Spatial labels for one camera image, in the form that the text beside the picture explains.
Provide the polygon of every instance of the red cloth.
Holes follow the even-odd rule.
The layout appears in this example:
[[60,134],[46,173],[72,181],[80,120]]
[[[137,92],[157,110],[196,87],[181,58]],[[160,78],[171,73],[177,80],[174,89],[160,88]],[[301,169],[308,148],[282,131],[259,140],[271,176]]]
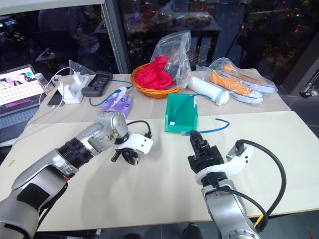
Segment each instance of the red cloth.
[[156,56],[155,61],[144,66],[136,75],[135,81],[143,88],[165,90],[174,85],[173,77],[164,70],[167,56]]

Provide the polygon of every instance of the teal plastic bin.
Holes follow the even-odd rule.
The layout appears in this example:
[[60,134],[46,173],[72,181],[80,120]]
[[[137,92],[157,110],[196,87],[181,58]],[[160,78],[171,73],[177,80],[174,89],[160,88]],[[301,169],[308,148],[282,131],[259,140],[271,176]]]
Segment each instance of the teal plastic bin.
[[[178,106],[186,98],[175,118],[175,125],[169,125]],[[197,129],[197,104],[189,94],[169,94],[165,112],[165,132],[183,132]]]

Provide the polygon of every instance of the laptop screen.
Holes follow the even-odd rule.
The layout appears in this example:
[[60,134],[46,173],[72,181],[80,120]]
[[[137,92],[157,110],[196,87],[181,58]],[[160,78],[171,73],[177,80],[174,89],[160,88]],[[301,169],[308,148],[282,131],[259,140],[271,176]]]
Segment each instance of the laptop screen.
[[42,88],[31,65],[0,73],[0,114],[38,102]]

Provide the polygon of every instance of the laptop keyboard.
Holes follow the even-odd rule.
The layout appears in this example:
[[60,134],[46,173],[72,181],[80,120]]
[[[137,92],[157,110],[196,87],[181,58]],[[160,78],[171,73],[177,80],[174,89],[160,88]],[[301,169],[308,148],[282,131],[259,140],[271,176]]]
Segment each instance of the laptop keyboard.
[[29,121],[37,112],[39,107],[31,108],[26,111],[18,112],[9,116],[5,116],[0,119],[0,129],[7,128],[9,126]]

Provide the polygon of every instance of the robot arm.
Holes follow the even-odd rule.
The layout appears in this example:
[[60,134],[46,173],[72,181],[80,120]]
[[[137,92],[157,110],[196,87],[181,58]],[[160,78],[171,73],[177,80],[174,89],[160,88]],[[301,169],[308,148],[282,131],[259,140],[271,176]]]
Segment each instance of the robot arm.
[[101,112],[92,125],[17,177],[10,195],[0,202],[0,238],[33,238],[39,214],[53,206],[67,189],[68,179],[93,156],[114,147],[117,157],[122,154],[136,165],[138,152],[147,154],[152,144],[151,139],[128,131],[122,113]]
[[245,204],[237,195],[220,191],[226,187],[236,190],[227,176],[239,173],[252,156],[252,146],[244,144],[241,152],[233,147],[227,154],[227,163],[216,146],[210,147],[200,133],[192,130],[190,142],[195,156],[188,161],[196,173],[196,181],[203,185],[202,193],[208,212],[218,226],[222,239],[260,239],[252,222],[247,218]]

